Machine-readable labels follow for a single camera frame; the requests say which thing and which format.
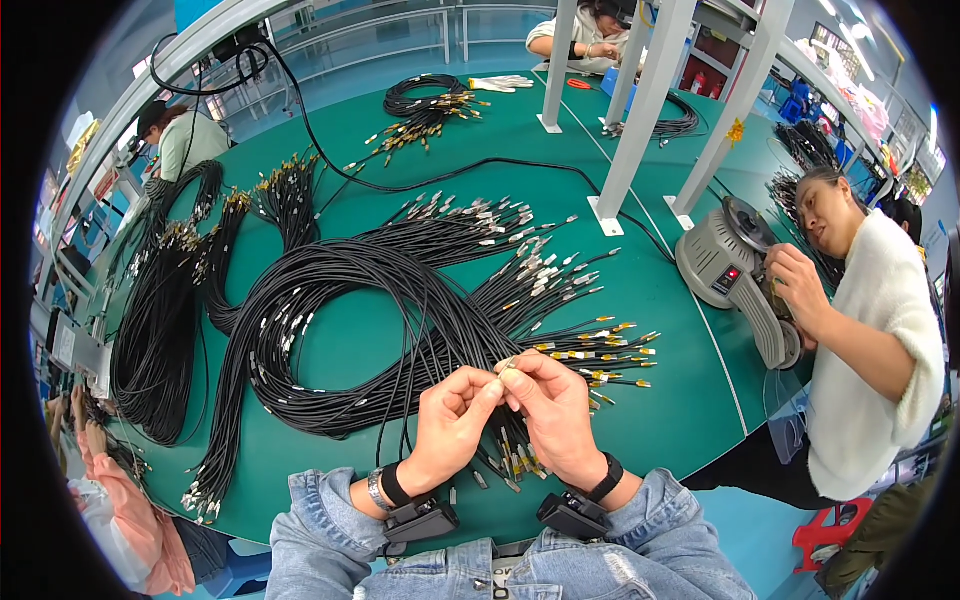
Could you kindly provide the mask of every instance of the green workbench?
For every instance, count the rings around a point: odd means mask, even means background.
[[[372,160],[362,177],[387,185],[409,184],[487,156],[507,156],[574,165],[602,187],[618,143],[600,134],[602,128],[597,121],[606,111],[608,96],[566,87],[560,114],[564,133],[551,135],[536,117],[542,109],[543,91],[543,85],[536,83],[532,89],[521,89],[515,94],[480,92],[482,99],[492,102],[491,107],[483,110],[484,120],[451,121],[444,128],[443,137],[430,140],[429,154],[420,146],[403,149],[394,155],[387,169],[382,168],[382,158]],[[723,105],[702,96],[684,96],[710,124],[716,122]],[[382,100],[382,92],[375,93],[311,113],[315,133],[335,164],[346,165],[365,156],[370,147],[364,145],[364,140],[393,122],[383,112]],[[677,108],[667,105],[663,115],[676,116],[674,112],[679,115]],[[730,152],[718,173],[733,193],[760,210],[771,203],[763,183],[782,163],[793,164],[782,148],[768,142],[770,137],[771,124],[752,115],[743,140]],[[652,142],[633,185],[642,204],[631,195],[624,203],[627,212],[661,235],[671,249],[683,230],[662,196],[680,191],[706,141],[705,135],[676,139],[662,149],[656,141]],[[302,155],[308,144],[299,118],[264,132],[220,156],[225,183],[252,189],[260,182],[261,172],[269,175],[293,153]],[[340,184],[335,174],[327,173],[317,202],[325,202]],[[722,187],[713,187],[722,192]],[[196,189],[195,183],[185,190],[171,218],[186,218]],[[638,328],[634,332],[662,332],[653,344],[659,364],[653,369],[628,372],[628,377],[645,378],[653,387],[609,386],[605,393],[617,404],[605,405],[593,418],[597,443],[616,455],[626,468],[644,474],[652,468],[665,467],[682,478],[731,449],[764,422],[762,388],[766,370],[746,320],[736,311],[716,310],[694,300],[676,268],[660,256],[633,224],[622,223],[626,229],[623,236],[605,237],[586,201],[591,191],[575,174],[494,164],[455,180],[402,194],[383,194],[352,183],[324,213],[320,222],[323,238],[352,236],[374,228],[420,192],[433,194],[441,189],[445,196],[456,194],[466,204],[477,197],[500,199],[511,195],[534,208],[534,224],[559,223],[570,215],[579,215],[575,223],[559,229],[546,247],[560,258],[577,251],[589,257],[623,247],[618,255],[597,265],[601,273],[599,283],[606,286],[604,291],[564,306],[546,320],[543,330],[615,315],[618,322],[636,321]],[[718,205],[707,192],[692,215],[694,220]],[[212,227],[218,213],[215,208],[205,228]],[[228,299],[242,300],[254,280],[280,253],[280,237],[272,226],[253,216],[245,219],[230,264]],[[470,289],[492,274],[503,260],[504,256],[499,255],[447,271]],[[98,263],[95,270],[102,273],[104,265]],[[111,303],[107,331],[116,329],[125,296],[121,292]],[[346,389],[369,379],[397,358],[401,331],[396,305],[386,294],[358,291],[337,299],[318,312],[310,325],[300,366],[302,385]],[[118,437],[129,437],[144,449],[143,456],[153,468],[147,483],[154,502],[181,515],[184,511],[180,497],[193,481],[193,475],[184,471],[195,467],[206,451],[216,383],[228,341],[205,315],[203,334],[208,360],[204,360],[202,342],[198,340],[183,437],[195,427],[196,434],[178,447],[162,448],[129,424],[113,426]],[[359,347],[375,350],[360,353]],[[208,389],[205,364],[209,368]],[[387,427],[384,462],[396,459],[399,429],[399,421]],[[267,413],[248,386],[239,459],[213,527],[237,538],[267,543],[276,514],[290,509],[286,486],[289,474],[344,466],[365,474],[374,466],[376,437],[377,428],[353,434],[342,442],[295,431]],[[444,538],[415,544],[411,551],[487,536],[497,542],[523,540],[539,532],[536,509],[548,492],[561,488],[557,478],[543,482],[528,475],[521,484],[522,493],[517,494],[492,479],[488,471],[483,472],[491,484],[486,491],[474,484],[468,472],[454,480],[460,528]]]

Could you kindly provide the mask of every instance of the yellow ribbon bow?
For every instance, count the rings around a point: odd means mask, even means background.
[[[743,123],[740,122],[739,118],[733,119],[733,127],[727,132],[727,139],[730,140],[731,149],[733,144],[743,139]]]

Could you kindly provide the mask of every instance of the white glove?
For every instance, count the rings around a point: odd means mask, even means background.
[[[501,75],[484,79],[470,78],[467,80],[470,89],[486,89],[487,91],[502,91],[514,93],[516,87],[533,87],[534,81],[519,75]]]

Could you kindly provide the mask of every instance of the denim jacket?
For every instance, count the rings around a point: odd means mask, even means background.
[[[493,540],[424,552],[371,575],[387,543],[385,524],[350,503],[352,468],[290,476],[290,513],[270,535],[267,600],[490,599]],[[693,494],[669,471],[647,475],[633,500],[610,513],[603,542],[547,528],[507,581],[511,600],[750,598],[747,583],[717,546]]]

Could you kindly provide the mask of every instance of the light green shirt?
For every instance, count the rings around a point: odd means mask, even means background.
[[[211,160],[229,150],[229,138],[223,129],[200,113],[185,114],[171,121],[160,136],[160,178],[176,181],[180,178],[180,166],[183,155],[190,148],[190,154],[183,165],[183,171],[189,171],[205,160]],[[193,144],[190,144],[191,130],[195,132]]]

